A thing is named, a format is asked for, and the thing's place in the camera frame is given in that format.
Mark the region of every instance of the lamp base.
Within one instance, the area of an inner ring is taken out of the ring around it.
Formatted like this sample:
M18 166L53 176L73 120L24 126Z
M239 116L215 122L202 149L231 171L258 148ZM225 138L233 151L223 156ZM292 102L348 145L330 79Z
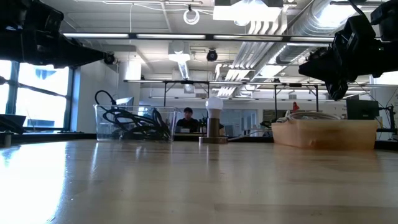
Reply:
M199 143L208 144L227 144L228 138L209 138L209 137L199 137Z

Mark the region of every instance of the window frame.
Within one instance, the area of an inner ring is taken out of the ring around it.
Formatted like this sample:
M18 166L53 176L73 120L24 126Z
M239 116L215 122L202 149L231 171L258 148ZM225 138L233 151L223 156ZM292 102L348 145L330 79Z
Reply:
M15 114L16 113L16 106L17 106L17 96L18 96L18 88L26 88L32 91L36 91L39 93L52 95L52 96L61 96L66 99L67 105L65 108L65 114L63 118L63 128L33 128L33 127L24 127L27 131L38 130L38 131L69 131L70 130L70 121L71 121L71 114L72 114L72 94L73 94L73 81L75 76L75 69L69 67L69 76L68 76L68 91L67 94L61 95L59 93L55 93L49 90L44 90L42 88L37 88L30 85L25 85L18 82L19 78L19 67L21 63L19 62L12 62L11 67L11 76L9 83L9 92L8 92L8 100L6 105L6 114Z

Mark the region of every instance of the robotic arm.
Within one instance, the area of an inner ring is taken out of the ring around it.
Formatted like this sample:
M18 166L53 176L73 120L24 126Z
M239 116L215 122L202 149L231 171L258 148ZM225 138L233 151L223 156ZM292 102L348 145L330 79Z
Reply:
M322 80L334 100L344 97L359 75L374 78L398 70L398 0L382 3L371 13L371 22L351 1L358 16L348 18L335 34L332 45L311 53L298 72ZM375 39L372 25L379 25L381 40Z
M59 33L62 12L39 0L0 0L0 60L77 67L112 54L84 47Z

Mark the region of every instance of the person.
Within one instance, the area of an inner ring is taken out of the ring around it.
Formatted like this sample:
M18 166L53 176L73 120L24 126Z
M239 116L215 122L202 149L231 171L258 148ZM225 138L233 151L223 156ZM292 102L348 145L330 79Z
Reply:
M193 111L191 108L184 109L184 118L177 121L177 126L181 128L189 128L190 132L197 132L199 121L192 118Z

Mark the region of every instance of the wooden tabletop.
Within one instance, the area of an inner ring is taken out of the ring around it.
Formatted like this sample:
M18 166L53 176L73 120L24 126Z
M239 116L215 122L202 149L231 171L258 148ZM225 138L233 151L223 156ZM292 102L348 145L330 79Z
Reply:
M398 223L398 154L92 140L0 150L0 223Z

